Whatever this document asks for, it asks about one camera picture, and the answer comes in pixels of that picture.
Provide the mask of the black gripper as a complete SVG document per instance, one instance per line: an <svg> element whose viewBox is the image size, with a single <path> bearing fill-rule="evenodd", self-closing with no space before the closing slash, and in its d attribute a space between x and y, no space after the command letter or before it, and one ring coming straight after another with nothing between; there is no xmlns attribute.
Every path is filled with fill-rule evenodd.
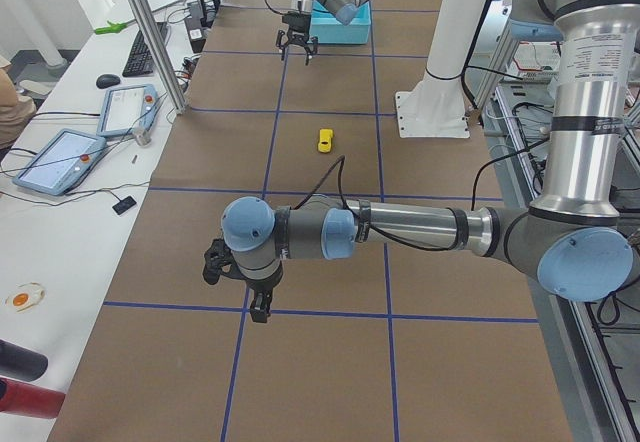
<svg viewBox="0 0 640 442"><path fill-rule="evenodd" d="M308 66L318 53L318 38L310 38L311 14L307 12L288 11L282 16L282 22L288 26L287 32L279 30L276 36L276 48L280 59L284 60L290 41L306 41L302 44L305 51L305 65Z"/></svg>
<svg viewBox="0 0 640 442"><path fill-rule="evenodd" d="M267 323L271 315L273 289L280 283L283 267L280 261L260 269L249 269L238 266L242 279L253 290L253 299L249 307L249 314L254 323Z"/></svg>

